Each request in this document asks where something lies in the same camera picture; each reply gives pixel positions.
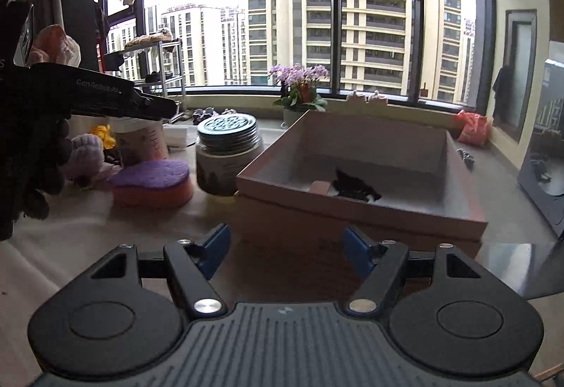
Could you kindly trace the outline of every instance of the metal screw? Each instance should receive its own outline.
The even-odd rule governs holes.
[[[349,303],[349,309],[358,314],[368,314],[376,310],[376,303],[373,300],[353,300]]]
[[[201,314],[213,314],[221,311],[223,305],[218,300],[213,298],[204,298],[194,303],[194,309]]]

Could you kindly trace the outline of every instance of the orange sponge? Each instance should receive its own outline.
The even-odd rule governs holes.
[[[122,207],[180,207],[194,194],[184,161],[145,161],[123,169],[109,182],[114,204]]]

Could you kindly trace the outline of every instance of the apartment building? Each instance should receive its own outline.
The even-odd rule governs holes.
[[[247,84],[246,14],[241,8],[221,9],[223,79],[225,86]]]
[[[129,20],[113,26],[108,32],[108,52],[120,51],[125,44],[137,36],[135,29],[135,20]],[[139,64],[137,63],[137,56],[124,56],[123,65],[119,71],[108,72],[111,75],[126,78],[131,81],[140,80],[141,75],[139,72]]]
[[[405,94],[411,3],[342,0],[342,7],[342,89]],[[274,64],[329,68],[331,0],[249,0],[248,28],[251,84],[266,84]]]
[[[411,74],[413,0],[342,0],[341,89],[406,95]],[[465,102],[475,17],[462,0],[425,0],[422,96]],[[251,84],[274,64],[331,59],[331,0],[249,0]]]
[[[276,64],[276,0],[248,1],[246,53],[250,84],[272,84],[267,72]]]
[[[168,27],[173,38],[182,41],[180,61],[175,53],[170,55],[165,72],[176,74],[181,64],[188,87],[224,85],[221,9],[179,5],[166,9],[160,19],[160,26]]]

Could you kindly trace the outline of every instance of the jar lid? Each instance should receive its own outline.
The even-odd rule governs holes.
[[[243,113],[208,118],[198,125],[198,137],[212,154],[242,153],[260,140],[257,119]]]

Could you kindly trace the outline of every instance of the cardboard box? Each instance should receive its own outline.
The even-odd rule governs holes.
[[[309,192],[335,169],[382,194],[373,204]],[[337,251],[345,226],[418,250],[454,243],[475,256],[486,229],[472,176],[443,129],[308,112],[237,177],[243,237],[298,253]]]

